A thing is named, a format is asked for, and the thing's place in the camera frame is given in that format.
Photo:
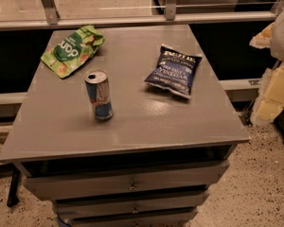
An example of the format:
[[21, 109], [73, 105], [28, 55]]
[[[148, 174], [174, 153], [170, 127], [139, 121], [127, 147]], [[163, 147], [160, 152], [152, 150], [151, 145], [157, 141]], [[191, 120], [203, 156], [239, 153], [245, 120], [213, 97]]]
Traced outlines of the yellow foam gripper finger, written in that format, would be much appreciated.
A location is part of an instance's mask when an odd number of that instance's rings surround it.
[[258, 97], [250, 120], [253, 125], [272, 123], [284, 109], [284, 62], [272, 70], [267, 68], [262, 76]]
[[270, 23], [266, 26], [261, 32], [251, 39], [249, 44], [258, 49], [269, 48], [271, 45], [272, 28], [274, 24], [275, 23]]

